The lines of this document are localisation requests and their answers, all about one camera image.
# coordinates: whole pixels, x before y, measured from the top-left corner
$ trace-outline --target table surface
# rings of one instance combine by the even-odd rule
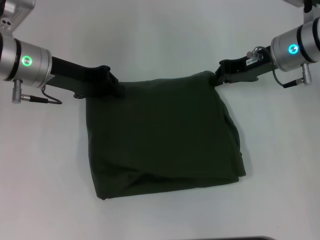
[[[281,0],[41,0],[14,36],[129,82],[215,71],[302,22],[303,9]],[[63,105],[14,105],[13,84],[1,82],[0,239],[320,239],[319,66],[310,87],[283,89],[267,73],[217,88],[241,137],[239,183],[105,201],[90,173],[85,100],[48,86]],[[277,75],[286,83],[302,71]]]

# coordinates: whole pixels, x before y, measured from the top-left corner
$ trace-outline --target black cable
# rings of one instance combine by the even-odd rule
[[[307,14],[312,10],[312,0],[304,0],[304,12]]]
[[[48,101],[48,104],[62,104],[62,101],[46,94],[45,90],[46,90],[46,85],[44,85],[44,87],[41,88],[42,94],[45,95],[48,99],[54,100],[54,101]]]
[[[269,58],[270,58],[270,61],[271,61],[271,67],[272,67],[273,77],[274,77],[275,81],[276,81],[281,87],[283,87],[284,85],[279,81],[279,79],[278,79],[277,76],[276,76],[275,63],[274,63],[274,59],[273,59],[272,56],[271,56],[270,51],[269,51],[268,49],[266,49],[264,46],[258,46],[257,48],[264,50],[264,51],[269,55]]]

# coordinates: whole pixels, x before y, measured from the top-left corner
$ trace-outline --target green led ring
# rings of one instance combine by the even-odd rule
[[[26,67],[29,67],[29,66],[31,66],[31,64],[32,64],[32,58],[29,57],[29,56],[24,56],[24,57],[22,58],[21,62],[22,62],[22,64],[25,65]]]

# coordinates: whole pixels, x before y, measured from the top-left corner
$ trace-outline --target folded garment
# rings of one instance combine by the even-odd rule
[[[89,161],[105,200],[231,184],[245,176],[239,133],[205,71],[122,82],[125,97],[86,99]]]

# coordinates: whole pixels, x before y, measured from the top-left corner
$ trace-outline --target dark green cloth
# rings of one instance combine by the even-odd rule
[[[205,71],[123,82],[86,99],[89,160],[101,199],[224,185],[245,169],[238,130]]]

